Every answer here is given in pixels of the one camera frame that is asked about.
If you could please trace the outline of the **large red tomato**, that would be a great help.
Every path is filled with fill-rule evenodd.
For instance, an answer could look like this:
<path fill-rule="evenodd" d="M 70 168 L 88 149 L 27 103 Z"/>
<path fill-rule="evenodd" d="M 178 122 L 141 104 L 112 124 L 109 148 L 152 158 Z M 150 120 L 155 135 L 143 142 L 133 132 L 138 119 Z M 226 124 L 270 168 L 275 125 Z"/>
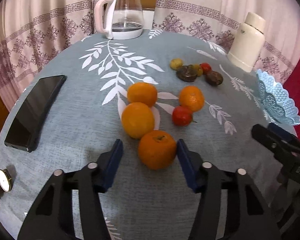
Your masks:
<path fill-rule="evenodd" d="M 178 106 L 175 107 L 172 112 L 172 122 L 175 126 L 188 126 L 190 123 L 197 123 L 193 119 L 193 111 L 189 109 L 189 107 Z"/>

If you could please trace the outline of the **pink patterned curtain right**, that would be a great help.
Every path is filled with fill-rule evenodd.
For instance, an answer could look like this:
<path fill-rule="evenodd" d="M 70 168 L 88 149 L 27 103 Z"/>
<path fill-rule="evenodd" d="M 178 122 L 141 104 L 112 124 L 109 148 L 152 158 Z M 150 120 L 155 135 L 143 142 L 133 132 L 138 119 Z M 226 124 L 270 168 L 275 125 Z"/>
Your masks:
<path fill-rule="evenodd" d="M 253 12 L 265 19 L 265 43 L 254 65 L 280 83 L 300 60 L 296 0 L 156 0 L 153 28 L 207 40 L 229 50 L 239 25 Z"/>

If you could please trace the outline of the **light blue plastic fruit basket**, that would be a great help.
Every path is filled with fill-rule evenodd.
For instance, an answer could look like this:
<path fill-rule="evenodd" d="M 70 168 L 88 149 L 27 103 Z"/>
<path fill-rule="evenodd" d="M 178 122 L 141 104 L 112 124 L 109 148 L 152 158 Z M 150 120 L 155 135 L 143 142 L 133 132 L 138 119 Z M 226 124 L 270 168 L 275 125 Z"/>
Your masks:
<path fill-rule="evenodd" d="M 278 124 L 300 125 L 299 110 L 289 92 L 274 77 L 260 69 L 256 72 L 258 92 L 266 118 Z"/>

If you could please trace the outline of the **pink patterned curtain left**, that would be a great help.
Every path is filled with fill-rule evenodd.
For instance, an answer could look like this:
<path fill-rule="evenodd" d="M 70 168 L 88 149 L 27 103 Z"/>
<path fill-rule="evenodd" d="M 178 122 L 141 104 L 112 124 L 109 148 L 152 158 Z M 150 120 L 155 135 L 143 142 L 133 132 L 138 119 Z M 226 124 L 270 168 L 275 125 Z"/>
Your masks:
<path fill-rule="evenodd" d="M 0 97 L 8 110 L 54 57 L 95 32 L 98 1 L 0 2 Z"/>

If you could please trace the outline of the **black smartphone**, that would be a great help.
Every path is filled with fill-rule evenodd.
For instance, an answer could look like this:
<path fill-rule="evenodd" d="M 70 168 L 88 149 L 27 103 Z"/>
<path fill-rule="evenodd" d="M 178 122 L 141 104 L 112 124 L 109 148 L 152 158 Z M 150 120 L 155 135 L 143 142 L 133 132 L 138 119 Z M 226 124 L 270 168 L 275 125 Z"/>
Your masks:
<path fill-rule="evenodd" d="M 65 75 L 43 77 L 37 81 L 12 121 L 5 146 L 26 152 L 37 148 L 46 116 L 65 81 Z"/>

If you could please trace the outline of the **grey leaf-pattern tablecloth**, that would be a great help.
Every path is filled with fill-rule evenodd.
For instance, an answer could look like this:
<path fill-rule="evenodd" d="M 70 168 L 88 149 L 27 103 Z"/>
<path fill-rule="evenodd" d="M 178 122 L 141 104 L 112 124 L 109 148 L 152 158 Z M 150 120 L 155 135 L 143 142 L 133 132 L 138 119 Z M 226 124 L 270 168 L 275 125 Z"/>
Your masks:
<path fill-rule="evenodd" d="M 222 170 L 245 169 L 270 203 L 281 164 L 251 136 L 270 123 L 257 83 L 219 46 L 181 34 L 76 42 L 24 89 L 3 126 L 0 169 L 13 187 L 0 200 L 1 224 L 17 237 L 55 170 L 83 168 L 116 139 L 123 157 L 100 194 L 112 239 L 187 239 L 200 196 L 174 153 L 179 139 Z"/>

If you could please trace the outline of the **cream thermos flask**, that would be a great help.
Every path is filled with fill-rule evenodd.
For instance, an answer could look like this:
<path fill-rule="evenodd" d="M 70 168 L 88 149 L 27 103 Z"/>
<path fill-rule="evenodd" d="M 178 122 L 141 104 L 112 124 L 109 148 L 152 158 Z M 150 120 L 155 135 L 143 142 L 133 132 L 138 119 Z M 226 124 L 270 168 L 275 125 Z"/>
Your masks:
<path fill-rule="evenodd" d="M 245 21 L 239 25 L 235 39 L 228 52 L 229 61 L 247 73 L 253 70 L 264 45 L 264 18 L 248 12 Z"/>

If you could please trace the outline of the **dark brown passion fruit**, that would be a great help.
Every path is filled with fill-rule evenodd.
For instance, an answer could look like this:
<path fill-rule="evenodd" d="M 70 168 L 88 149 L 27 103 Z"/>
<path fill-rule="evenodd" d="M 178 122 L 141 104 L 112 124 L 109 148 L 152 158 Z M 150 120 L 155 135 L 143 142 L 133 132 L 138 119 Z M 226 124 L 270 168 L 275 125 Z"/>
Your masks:
<path fill-rule="evenodd" d="M 176 71 L 176 76 L 184 82 L 194 82 L 197 72 L 192 65 L 182 66 Z"/>
<path fill-rule="evenodd" d="M 212 86 L 218 86 L 223 83 L 223 76 L 219 72 L 212 70 L 206 74 L 205 81 Z"/>

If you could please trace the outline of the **orange tangerine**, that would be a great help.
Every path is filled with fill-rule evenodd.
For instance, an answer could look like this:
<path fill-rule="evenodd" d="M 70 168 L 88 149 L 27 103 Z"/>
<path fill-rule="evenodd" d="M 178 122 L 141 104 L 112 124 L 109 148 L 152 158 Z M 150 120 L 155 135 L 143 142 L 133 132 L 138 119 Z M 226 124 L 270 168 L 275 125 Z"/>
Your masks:
<path fill-rule="evenodd" d="M 186 86 L 179 93 L 179 105 L 189 108 L 192 112 L 200 111 L 204 103 L 204 95 L 196 86 Z"/>
<path fill-rule="evenodd" d="M 138 157 L 149 169 L 163 170 L 174 162 L 176 148 L 177 143 L 170 134 L 154 130 L 140 139 Z"/>
<path fill-rule="evenodd" d="M 138 82 L 131 85 L 127 90 L 127 99 L 130 103 L 141 102 L 148 107 L 153 107 L 158 98 L 158 91 L 154 85 Z"/>

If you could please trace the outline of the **small red cherry tomato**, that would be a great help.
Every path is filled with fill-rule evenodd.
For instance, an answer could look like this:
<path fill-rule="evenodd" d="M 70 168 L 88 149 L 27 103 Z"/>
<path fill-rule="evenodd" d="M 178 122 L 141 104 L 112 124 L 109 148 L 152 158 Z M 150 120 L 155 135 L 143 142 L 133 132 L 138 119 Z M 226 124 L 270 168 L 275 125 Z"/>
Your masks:
<path fill-rule="evenodd" d="M 203 75 L 206 75 L 206 74 L 208 74 L 209 72 L 212 71 L 211 66 L 208 63 L 206 63 L 206 62 L 201 63 L 200 67 L 202 69 Z"/>

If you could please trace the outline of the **pink patterned curtain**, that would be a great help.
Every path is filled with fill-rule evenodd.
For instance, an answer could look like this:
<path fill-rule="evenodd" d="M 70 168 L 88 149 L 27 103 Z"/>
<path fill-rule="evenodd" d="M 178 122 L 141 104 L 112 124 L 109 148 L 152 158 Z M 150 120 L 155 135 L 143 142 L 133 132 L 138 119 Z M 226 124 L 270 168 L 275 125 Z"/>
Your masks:
<path fill-rule="evenodd" d="M 280 83 L 300 60 L 296 0 L 156 0 L 153 28 L 207 40 L 229 50 L 239 25 L 253 12 L 265 19 L 265 43 L 254 65 Z"/>
<path fill-rule="evenodd" d="M 98 1 L 0 2 L 0 97 L 8 110 L 54 57 L 95 32 Z"/>

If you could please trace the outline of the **large yellow-orange orange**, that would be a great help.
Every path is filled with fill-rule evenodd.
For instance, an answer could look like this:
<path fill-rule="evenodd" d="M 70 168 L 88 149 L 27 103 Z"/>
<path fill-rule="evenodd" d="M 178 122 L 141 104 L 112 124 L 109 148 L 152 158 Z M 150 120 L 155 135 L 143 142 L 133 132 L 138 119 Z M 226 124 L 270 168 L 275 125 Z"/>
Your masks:
<path fill-rule="evenodd" d="M 141 139 L 151 132 L 155 119 L 151 109 L 144 103 L 130 103 L 122 112 L 121 123 L 125 132 L 133 139 Z"/>

